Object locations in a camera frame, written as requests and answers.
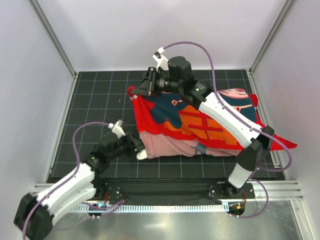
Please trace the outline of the red cartoon print pillowcase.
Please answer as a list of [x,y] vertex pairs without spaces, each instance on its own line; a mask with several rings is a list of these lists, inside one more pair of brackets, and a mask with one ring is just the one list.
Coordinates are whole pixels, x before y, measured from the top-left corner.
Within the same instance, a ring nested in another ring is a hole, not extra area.
[[243,149],[216,120],[183,102],[177,93],[128,96],[148,159],[170,156],[236,156]]

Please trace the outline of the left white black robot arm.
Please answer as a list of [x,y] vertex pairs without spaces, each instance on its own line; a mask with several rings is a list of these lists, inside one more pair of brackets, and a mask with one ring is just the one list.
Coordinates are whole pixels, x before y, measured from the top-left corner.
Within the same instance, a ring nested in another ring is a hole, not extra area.
[[70,210],[84,201],[103,199],[108,190],[101,174],[109,168],[110,162],[144,149],[140,137],[129,131],[108,143],[96,144],[74,170],[51,187],[37,194],[27,193],[20,200],[13,220],[22,231],[22,238],[43,240]]

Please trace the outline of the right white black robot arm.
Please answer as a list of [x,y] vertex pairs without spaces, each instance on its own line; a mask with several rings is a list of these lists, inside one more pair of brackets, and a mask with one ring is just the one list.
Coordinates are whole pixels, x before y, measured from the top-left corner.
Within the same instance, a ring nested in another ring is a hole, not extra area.
[[154,59],[156,67],[148,68],[132,94],[144,97],[156,97],[163,92],[178,94],[183,102],[217,121],[235,137],[243,149],[236,157],[237,163],[224,183],[224,190],[230,198],[237,198],[254,174],[257,163],[270,151],[273,128],[255,124],[224,101],[216,90],[196,80],[190,62],[183,56],[167,59],[156,55]]

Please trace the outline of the white pillow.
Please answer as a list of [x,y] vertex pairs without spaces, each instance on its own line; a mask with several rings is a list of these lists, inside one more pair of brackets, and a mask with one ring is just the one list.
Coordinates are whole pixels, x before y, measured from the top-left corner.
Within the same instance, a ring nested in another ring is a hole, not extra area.
[[136,159],[137,159],[138,161],[148,159],[148,154],[147,154],[146,149],[143,149],[143,150],[137,152],[137,154],[136,154]]

